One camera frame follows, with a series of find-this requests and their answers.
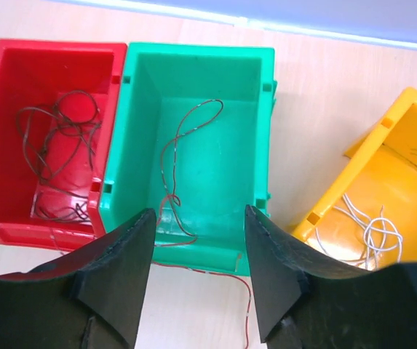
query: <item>coiled white cable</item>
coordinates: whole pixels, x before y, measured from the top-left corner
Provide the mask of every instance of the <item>coiled white cable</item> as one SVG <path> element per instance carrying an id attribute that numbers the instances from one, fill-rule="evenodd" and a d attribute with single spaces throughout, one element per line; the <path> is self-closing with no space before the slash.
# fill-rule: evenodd
<path id="1" fill-rule="evenodd" d="M 346 204 L 347 209 L 349 211 L 346 211 L 345 209 L 339 206 L 334 206 L 333 208 L 345 214 L 346 216 L 350 217 L 353 221 L 356 222 L 356 224 L 358 224 L 363 229 L 363 242 L 365 243 L 366 251 L 365 251 L 365 258 L 360 258 L 358 260 L 340 260 L 340 261 L 346 262 L 349 264 L 355 264 L 355 265 L 360 265 L 362 263 L 365 263 L 365 269 L 368 269 L 368 265 L 372 259 L 372 254 L 373 254 L 373 260 L 375 261 L 375 268 L 378 268 L 378 254 L 379 253 L 388 252 L 388 251 L 392 251 L 393 249 L 399 248 L 397 261 L 400 262 L 402 258 L 402 243 L 404 241 L 404 238 L 399 233 L 394 223 L 391 220 L 388 220 L 387 218 L 383 217 L 384 206 L 381 207 L 380 217 L 371 219 L 367 214 L 365 214 L 364 212 L 356 208 L 356 206 L 352 203 L 351 199 L 346 193 L 343 195 L 343 201 Z M 361 220 L 357 216 L 357 214 L 359 214 L 360 216 L 363 216 L 368 222 L 364 222 L 363 220 Z M 373 225 L 376 222 L 381 222 L 381 224 L 383 225 L 383 229 L 374 227 Z M 386 223 L 388 223 L 391 226 L 392 230 L 386 229 Z M 381 239 L 381 243 L 379 246 L 375 245 L 375 241 L 373 240 L 373 232 L 383 234 L 383 237 Z M 315 228 L 315 235 L 317 236 L 317 242 L 319 244 L 319 247 L 322 249 L 322 251 L 327 256 L 333 257 L 323 246 L 323 243 L 319 237 L 318 228 Z M 392 246 L 385 247 L 384 245 L 386 243 L 386 239 L 388 235 L 396 236 L 397 242 Z"/>

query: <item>green plastic container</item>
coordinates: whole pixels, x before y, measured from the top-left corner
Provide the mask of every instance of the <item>green plastic container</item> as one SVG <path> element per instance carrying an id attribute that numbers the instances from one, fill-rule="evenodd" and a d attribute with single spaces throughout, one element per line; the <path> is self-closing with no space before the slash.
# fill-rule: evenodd
<path id="1" fill-rule="evenodd" d="M 111 149 L 100 199 L 107 232 L 164 198 L 160 153 L 195 105 L 221 99 L 223 112 L 178 141 L 177 207 L 186 246 L 156 247 L 157 262 L 250 275 L 244 234 L 246 204 L 266 213 L 274 50 L 133 43 L 127 51 Z M 211 119 L 218 103 L 203 105 L 181 133 Z M 164 156 L 172 190 L 174 147 Z M 156 244 L 190 241 L 166 203 Z"/>

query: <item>yellow bin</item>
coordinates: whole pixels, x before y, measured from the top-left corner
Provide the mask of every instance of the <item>yellow bin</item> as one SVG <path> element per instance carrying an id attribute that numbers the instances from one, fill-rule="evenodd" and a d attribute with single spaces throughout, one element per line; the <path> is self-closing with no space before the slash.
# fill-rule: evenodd
<path id="1" fill-rule="evenodd" d="M 361 259 L 366 251 L 362 229 L 355 221 L 333 209 L 352 203 L 370 217 L 391 220 L 403 236 L 402 261 L 417 261 L 417 90 L 406 89 L 380 121 L 345 153 L 346 168 L 305 218 L 293 235 L 340 260 Z M 379 241 L 382 234 L 375 233 Z M 385 246 L 397 242 L 389 236 Z M 398 249 L 378 254 L 378 267 L 397 261 Z"/>

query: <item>wooden tabletop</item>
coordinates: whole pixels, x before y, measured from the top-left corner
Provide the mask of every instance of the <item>wooden tabletop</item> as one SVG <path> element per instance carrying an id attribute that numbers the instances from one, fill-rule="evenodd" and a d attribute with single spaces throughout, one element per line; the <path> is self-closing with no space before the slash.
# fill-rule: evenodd
<path id="1" fill-rule="evenodd" d="M 404 88 L 417 88 L 416 51 L 49 1 L 0 0 L 0 38 L 275 48 L 269 211 L 281 226 L 310 209 L 334 181 L 346 164 L 346 146 Z M 58 255 L 0 245 L 0 273 Z M 152 266 L 136 348 L 243 349 L 246 305 L 238 281 Z M 249 331 L 250 348 L 266 348 L 255 314 Z"/>

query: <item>storage container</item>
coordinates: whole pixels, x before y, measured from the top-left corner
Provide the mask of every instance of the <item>storage container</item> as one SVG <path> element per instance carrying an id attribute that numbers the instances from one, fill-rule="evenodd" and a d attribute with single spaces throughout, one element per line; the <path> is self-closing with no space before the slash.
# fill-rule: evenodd
<path id="1" fill-rule="evenodd" d="M 0 243 L 72 250 L 105 233 L 98 201 L 126 50 L 126 44 L 0 40 Z M 73 122 L 85 121 L 95 106 L 78 90 L 98 107 L 101 126 L 90 136 L 92 150 L 75 149 L 75 140 L 59 132 L 45 156 L 55 170 L 71 156 L 53 184 L 81 198 L 45 185 L 27 164 L 26 154 L 40 151 L 55 121 L 44 113 L 32 116 L 32 146 L 24 147 L 30 112 L 18 114 L 25 107 L 51 109 L 63 97 L 61 111 Z M 77 204 L 88 212 L 86 222 L 57 221 Z M 47 214 L 36 211 L 40 205 Z"/>
<path id="2" fill-rule="evenodd" d="M 132 43 L 122 79 L 100 214 L 111 231 L 144 207 L 157 212 L 166 192 L 160 156 L 184 116 L 205 100 L 223 102 L 220 115 L 178 140 L 176 207 L 168 202 L 156 230 L 154 260 L 248 275 L 244 210 L 266 212 L 274 50 Z M 220 103 L 191 113 L 180 134 L 211 119 Z M 172 190 L 174 146 L 164 153 Z"/>
<path id="3" fill-rule="evenodd" d="M 322 250 L 316 237 L 318 228 L 322 245 L 332 257 L 361 258 L 366 250 L 363 230 L 333 208 L 346 208 L 341 198 L 347 193 L 352 203 L 371 218 L 379 217 L 383 208 L 383 216 L 403 237 L 401 260 L 417 261 L 417 91 L 406 89 L 346 155 L 350 162 L 293 235 Z M 375 232 L 373 237 L 379 246 L 383 234 Z M 396 236 L 388 236 L 385 246 L 396 243 Z M 396 262 L 398 253 L 399 249 L 394 249 L 378 254 L 378 267 Z"/>

